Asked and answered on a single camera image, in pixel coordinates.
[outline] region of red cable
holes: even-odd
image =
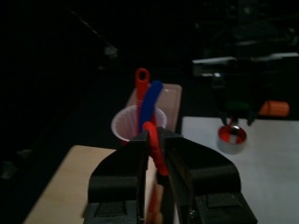
[[[154,159],[157,170],[163,176],[167,176],[169,169],[165,162],[165,154],[159,144],[157,126],[151,122],[145,122],[143,129],[147,130],[150,133],[150,146],[151,146],[150,156]]]

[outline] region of table surface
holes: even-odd
[[[257,120],[247,132],[245,149],[226,154],[218,149],[219,118],[182,121],[183,137],[222,153],[237,165],[242,192],[261,224],[293,224],[299,213],[299,122]]]
[[[83,213],[89,201],[90,175],[101,161],[114,150],[77,145],[70,149],[61,167],[51,179],[33,211],[26,219],[26,224],[82,224]],[[155,182],[155,165],[149,160],[146,180],[146,204]]]

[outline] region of wooden table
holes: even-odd
[[[114,150],[77,145],[70,149],[51,179],[26,224],[82,224],[89,201],[90,175]],[[146,209],[155,182],[155,165],[149,161],[146,180]]]

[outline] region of orange object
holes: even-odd
[[[290,106],[285,101],[266,101],[260,110],[261,116],[289,116]]]

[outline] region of plastic cup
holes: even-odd
[[[165,128],[166,124],[167,116],[159,108],[155,108],[155,125],[157,127]],[[127,144],[138,136],[137,105],[122,109],[117,113],[113,119],[111,129],[122,144]]]

